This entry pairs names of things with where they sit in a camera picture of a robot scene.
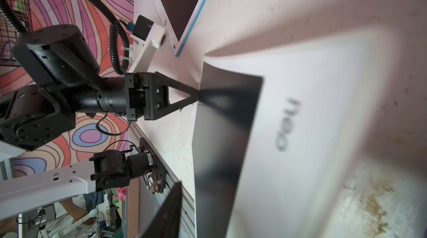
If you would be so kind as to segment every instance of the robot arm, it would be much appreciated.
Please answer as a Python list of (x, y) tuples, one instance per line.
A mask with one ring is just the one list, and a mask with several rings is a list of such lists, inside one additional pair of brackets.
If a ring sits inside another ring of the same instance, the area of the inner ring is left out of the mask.
[[(0, 12), (20, 34), (13, 56), (35, 82), (0, 98), (0, 156), (35, 150), (75, 128), (76, 112), (92, 118), (96, 113), (114, 113), (130, 123), (142, 116), (145, 120), (161, 118), (198, 100), (196, 89), (157, 72), (144, 72), (154, 56), (153, 48), (160, 48), (167, 37), (164, 29), (147, 24), (150, 21), (143, 17), (137, 27), (137, 21), (132, 34), (139, 46), (147, 46), (137, 54), (140, 59), (131, 68), (140, 72), (125, 74), (130, 49), (124, 30), (100, 0), (88, 1), (111, 22), (111, 62), (123, 77), (98, 75), (100, 67), (77, 26), (61, 24), (28, 32), (7, 1), (0, 0)], [(127, 49), (122, 64), (118, 61), (118, 34)], [(168, 87), (189, 97), (170, 104)], [(107, 135), (121, 134), (97, 129)], [(150, 166), (144, 153), (126, 157), (123, 152), (109, 150), (67, 167), (3, 181), (0, 219), (78, 194), (125, 187)]]

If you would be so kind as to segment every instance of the white plastic part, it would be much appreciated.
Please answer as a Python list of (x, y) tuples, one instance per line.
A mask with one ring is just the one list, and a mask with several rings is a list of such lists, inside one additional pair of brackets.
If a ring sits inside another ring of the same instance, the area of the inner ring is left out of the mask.
[(67, 233), (71, 232), (72, 230), (74, 230), (78, 226), (82, 225), (88, 219), (95, 217), (97, 214), (98, 214), (97, 209), (92, 209), (90, 213), (86, 214), (84, 217), (82, 217), (78, 221), (74, 222), (71, 226), (67, 227), (65, 230), (53, 235), (52, 238), (64, 237)]
[(0, 220), (79, 194), (95, 191), (93, 162), (82, 160), (70, 166), (0, 182)]
[(111, 210), (110, 210), (110, 202), (108, 200), (108, 195), (104, 194), (104, 202), (97, 205), (98, 209), (98, 222), (105, 220), (105, 224), (109, 227), (112, 224)]
[(134, 40), (134, 48), (132, 54), (131, 51), (129, 52), (129, 57), (132, 57), (134, 61), (128, 72), (147, 72), (154, 53), (157, 49), (163, 50), (168, 37), (168, 31), (156, 23), (153, 23), (153, 26), (151, 27), (151, 30), (148, 33), (147, 39), (145, 41), (141, 38), (131, 35), (131, 38)]
[(26, 150), (0, 141), (0, 162), (25, 153)]
[(43, 230), (40, 230), (39, 234), (41, 234), (42, 238), (49, 238), (49, 235), (47, 235), (46, 228), (44, 228)]

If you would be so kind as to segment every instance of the white table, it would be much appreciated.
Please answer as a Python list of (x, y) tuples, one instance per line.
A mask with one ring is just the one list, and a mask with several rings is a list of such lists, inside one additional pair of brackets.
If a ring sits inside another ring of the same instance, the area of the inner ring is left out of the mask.
[[(424, 77), (427, 54), (425, 30), (427, 0), (206, 0), (179, 57), (170, 46), (157, 52), (149, 68), (185, 84), (199, 87), (202, 56), (225, 46), (218, 54), (242, 52), (327, 36), (355, 27), (384, 24), (403, 34), (403, 54), (414, 59), (405, 64), (396, 79), (395, 91), (385, 103), (373, 139), (378, 148), (389, 147), (384, 137), (395, 137), (399, 129), (412, 133), (408, 146), (425, 146), (425, 128), (411, 126), (427, 115), (426, 106), (416, 106), (418, 96), (427, 95)], [(135, 0), (134, 18), (143, 15), (157, 24), (160, 19), (154, 0)], [(191, 141), (196, 104), (156, 121), (140, 119), (138, 125), (184, 187), (194, 197)]]

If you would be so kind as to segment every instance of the psychedelic wallpaper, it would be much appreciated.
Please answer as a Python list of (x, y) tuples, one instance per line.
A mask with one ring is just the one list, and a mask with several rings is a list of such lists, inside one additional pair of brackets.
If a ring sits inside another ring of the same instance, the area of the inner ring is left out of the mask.
[[(117, 18), (128, 22), (133, 20), (134, 0), (101, 0)], [(104, 15), (86, 0), (29, 0), (33, 30), (55, 24), (77, 25), (92, 53), (96, 57), (102, 77), (114, 77), (109, 54), (109, 22)], [(0, 67), (0, 88), (4, 95), (33, 81), (22, 68)], [(76, 114), (76, 128), (62, 134), (48, 144), (15, 158), (15, 176), (39, 173), (67, 166), (89, 158), (93, 153), (103, 151), (110, 143), (127, 139), (127, 133), (112, 137), (101, 134), (95, 123), (103, 117), (97, 114), (89, 118), (83, 113)], [(101, 128), (110, 133), (122, 132), (127, 121), (109, 114), (101, 123)], [(118, 142), (110, 148), (123, 150), (126, 142)]]

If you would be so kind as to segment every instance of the person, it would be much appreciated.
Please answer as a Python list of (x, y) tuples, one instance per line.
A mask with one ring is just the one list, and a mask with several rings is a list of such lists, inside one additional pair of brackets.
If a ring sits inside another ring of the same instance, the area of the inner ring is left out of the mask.
[[(56, 211), (56, 220), (49, 222), (46, 224), (47, 233), (53, 232), (56, 234), (65, 230), (67, 227), (71, 226), (74, 222), (81, 219), (85, 215), (87, 215), (91, 209), (95, 207), (94, 202), (91, 201), (91, 196), (89, 195), (78, 195), (75, 198), (67, 198), (65, 200), (59, 201), (55, 203), (55, 211)], [(81, 224), (77, 228), (73, 229), (64, 238), (68, 237), (77, 237), (83, 234), (90, 225), (95, 222), (94, 218), (90, 218)], [(0, 220), (0, 238), (8, 232), (17, 232), (18, 231), (18, 223), (16, 221), (16, 217), (11, 217), (5, 220)]]

